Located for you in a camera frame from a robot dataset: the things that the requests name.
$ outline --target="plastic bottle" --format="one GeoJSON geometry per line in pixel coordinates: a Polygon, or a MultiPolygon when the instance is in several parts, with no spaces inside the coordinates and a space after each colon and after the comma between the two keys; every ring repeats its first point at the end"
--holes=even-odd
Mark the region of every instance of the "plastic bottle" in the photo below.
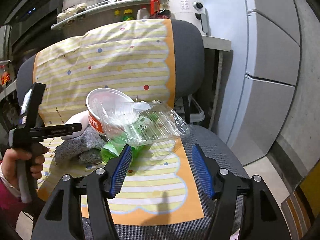
{"type": "Polygon", "coordinates": [[[132,9],[124,10],[123,21],[131,21],[134,20],[132,15],[132,9]]]}
{"type": "Polygon", "coordinates": [[[148,9],[145,6],[141,7],[141,9],[138,10],[138,13],[137,13],[137,20],[149,19],[149,18],[150,18],[150,13],[148,9]]]}
{"type": "Polygon", "coordinates": [[[168,10],[168,0],[151,0],[151,19],[170,19],[171,12],[168,10]]]}
{"type": "Polygon", "coordinates": [[[115,10],[115,17],[114,17],[114,23],[118,23],[121,22],[121,16],[120,16],[120,11],[119,10],[115,10]]]}

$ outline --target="clear plastic container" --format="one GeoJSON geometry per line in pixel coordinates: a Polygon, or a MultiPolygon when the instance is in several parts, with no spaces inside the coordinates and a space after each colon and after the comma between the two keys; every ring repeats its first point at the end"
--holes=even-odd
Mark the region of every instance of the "clear plastic container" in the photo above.
{"type": "Polygon", "coordinates": [[[190,128],[164,103],[100,104],[98,115],[108,141],[132,147],[184,137],[190,128]]]}
{"type": "Polygon", "coordinates": [[[149,18],[150,18],[150,13],[145,6],[143,6],[141,9],[138,10],[137,20],[149,19],[149,18]]]}

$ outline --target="refrigerator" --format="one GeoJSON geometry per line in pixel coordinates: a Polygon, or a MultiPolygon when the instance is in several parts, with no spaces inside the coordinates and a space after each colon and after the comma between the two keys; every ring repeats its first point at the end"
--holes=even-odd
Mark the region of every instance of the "refrigerator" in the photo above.
{"type": "Polygon", "coordinates": [[[212,131],[243,165],[265,156],[286,119],[300,65],[294,0],[204,0],[209,35],[224,53],[212,131]]]}

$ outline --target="floor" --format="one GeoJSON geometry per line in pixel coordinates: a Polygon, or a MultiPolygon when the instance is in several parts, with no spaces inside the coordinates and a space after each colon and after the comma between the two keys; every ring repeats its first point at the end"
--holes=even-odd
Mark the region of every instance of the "floor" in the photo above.
{"type": "Polygon", "coordinates": [[[30,240],[31,230],[32,220],[28,217],[28,215],[25,215],[21,212],[16,226],[17,233],[21,236],[23,240],[30,240]]]}
{"type": "Polygon", "coordinates": [[[287,187],[267,157],[245,166],[244,169],[250,177],[258,174],[263,178],[279,206],[289,196],[287,187]]]}

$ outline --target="white appliance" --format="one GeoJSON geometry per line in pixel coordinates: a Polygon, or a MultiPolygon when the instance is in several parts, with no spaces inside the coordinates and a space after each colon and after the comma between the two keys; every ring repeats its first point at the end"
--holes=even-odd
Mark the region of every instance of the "white appliance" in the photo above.
{"type": "Polygon", "coordinates": [[[169,10],[176,20],[190,22],[202,35],[207,34],[207,16],[202,0],[169,0],[169,10]]]}
{"type": "Polygon", "coordinates": [[[213,132],[245,165],[265,156],[284,123],[300,64],[293,0],[203,0],[210,32],[228,39],[213,132]]]}

